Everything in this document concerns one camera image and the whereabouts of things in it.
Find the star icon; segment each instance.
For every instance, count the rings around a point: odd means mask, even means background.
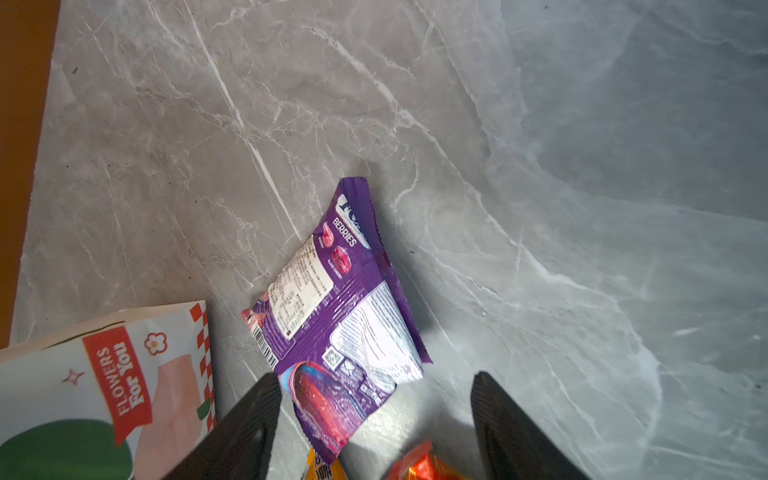
[[[61,383],[64,382],[70,382],[72,385],[77,386],[78,379],[85,375],[85,372],[83,373],[75,373],[73,369],[69,369],[69,375],[67,375],[67,378],[63,379]]]

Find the brand logo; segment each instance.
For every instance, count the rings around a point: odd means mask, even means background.
[[[84,336],[83,345],[107,401],[116,445],[152,423],[152,405],[131,338],[124,326]]]
[[[344,224],[346,224],[347,228],[355,234],[355,237],[357,237],[360,244],[368,250],[371,250],[371,246],[368,245],[366,238],[362,235],[362,230],[360,230],[360,225],[357,223],[355,214],[352,213],[352,205],[349,204],[346,195],[344,194],[339,195],[339,198],[336,200],[336,213],[339,214],[339,217],[343,220]]]

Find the qr code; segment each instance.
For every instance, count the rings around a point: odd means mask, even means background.
[[[336,370],[339,368],[339,364],[344,361],[344,355],[332,346],[329,346],[328,350],[323,354],[323,361],[331,370]]]

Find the paper bag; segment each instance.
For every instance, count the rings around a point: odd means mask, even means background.
[[[205,302],[0,350],[0,386],[0,478],[162,478],[216,425]]]

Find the nutrition label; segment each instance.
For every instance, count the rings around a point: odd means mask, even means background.
[[[269,288],[272,314],[286,340],[296,335],[332,288],[333,280],[323,268],[311,236]]]

